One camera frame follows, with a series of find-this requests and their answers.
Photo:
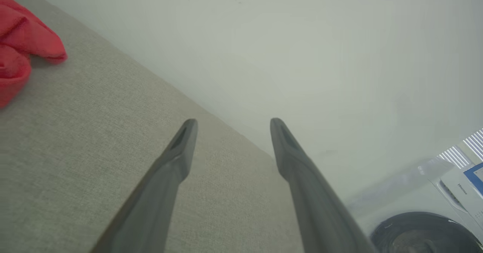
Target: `washing machine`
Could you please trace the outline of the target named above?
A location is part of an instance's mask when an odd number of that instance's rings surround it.
[[[483,253],[483,164],[416,165],[361,193],[349,211],[381,253]]]

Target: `washing machine door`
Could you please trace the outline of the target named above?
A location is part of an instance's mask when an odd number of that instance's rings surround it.
[[[371,235],[380,253],[483,253],[465,227],[428,212],[407,212],[382,222]]]

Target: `gray carpet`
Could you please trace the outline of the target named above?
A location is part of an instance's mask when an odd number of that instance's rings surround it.
[[[69,59],[34,58],[28,84],[0,110],[0,251],[88,252],[193,117],[197,147],[166,252],[302,251],[269,155],[58,8],[16,1],[62,38]]]

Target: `wall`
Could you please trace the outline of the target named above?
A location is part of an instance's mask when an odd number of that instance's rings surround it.
[[[483,127],[483,0],[48,1],[343,198]]]

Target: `red fabric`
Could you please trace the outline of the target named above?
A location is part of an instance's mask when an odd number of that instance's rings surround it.
[[[29,54],[53,64],[67,60],[62,41],[40,19],[13,0],[0,0],[0,107],[28,81]]]

